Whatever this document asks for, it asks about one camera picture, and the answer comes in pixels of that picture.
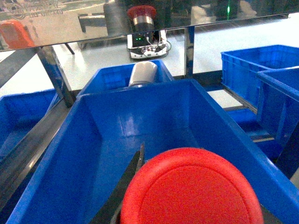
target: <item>black strip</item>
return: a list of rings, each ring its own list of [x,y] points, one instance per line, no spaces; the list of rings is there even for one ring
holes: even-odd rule
[[[136,152],[110,197],[89,224],[118,223],[123,197],[135,173],[144,164],[144,145]]]
[[[184,79],[185,76],[174,76],[175,80]],[[208,71],[193,74],[193,77],[203,87],[220,86],[222,81],[222,70]]]
[[[297,123],[290,139],[286,143],[275,165],[291,178],[299,167],[299,122]]]

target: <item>metal post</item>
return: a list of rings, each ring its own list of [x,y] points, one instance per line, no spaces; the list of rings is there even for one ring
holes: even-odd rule
[[[185,77],[193,77],[194,27],[185,28]]]
[[[70,53],[71,53],[72,55],[74,55],[75,52],[74,52],[73,49],[69,46],[69,44],[68,44],[68,43],[65,43],[65,45],[66,45],[67,49],[70,51]]]
[[[64,99],[67,107],[71,107],[75,102],[75,97],[71,92],[70,85],[65,77],[64,71],[59,63],[57,55],[52,46],[43,47],[37,53],[42,61],[48,76],[61,99]]]

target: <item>metal frame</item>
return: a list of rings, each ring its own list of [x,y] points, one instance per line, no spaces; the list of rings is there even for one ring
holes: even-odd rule
[[[194,59],[194,29],[195,27],[185,28],[185,77],[193,77],[193,59]]]
[[[17,50],[0,62],[0,88],[5,85],[38,51],[36,48]]]
[[[46,69],[58,96],[65,100],[67,107],[71,107],[75,102],[75,97],[71,92],[71,87],[66,79],[65,73],[53,47],[43,47],[40,51],[38,51],[37,55]]]

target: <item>stainless steel panel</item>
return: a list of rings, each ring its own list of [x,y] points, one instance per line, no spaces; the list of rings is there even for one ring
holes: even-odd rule
[[[153,6],[155,30],[299,11],[299,0],[0,0],[2,50],[134,32],[132,6]]]

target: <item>metal rail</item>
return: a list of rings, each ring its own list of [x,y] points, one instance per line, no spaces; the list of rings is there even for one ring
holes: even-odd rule
[[[37,52],[35,48],[17,50],[0,62],[0,88],[4,86]]]
[[[257,109],[248,101],[246,101],[244,98],[240,97],[238,94],[235,92],[231,91],[229,88],[226,86],[223,86],[223,89],[231,95],[233,98],[235,98],[237,101],[239,101],[242,105],[244,105],[246,108],[250,109],[254,114],[257,114]]]
[[[59,101],[0,163],[0,211],[46,150],[69,110]]]

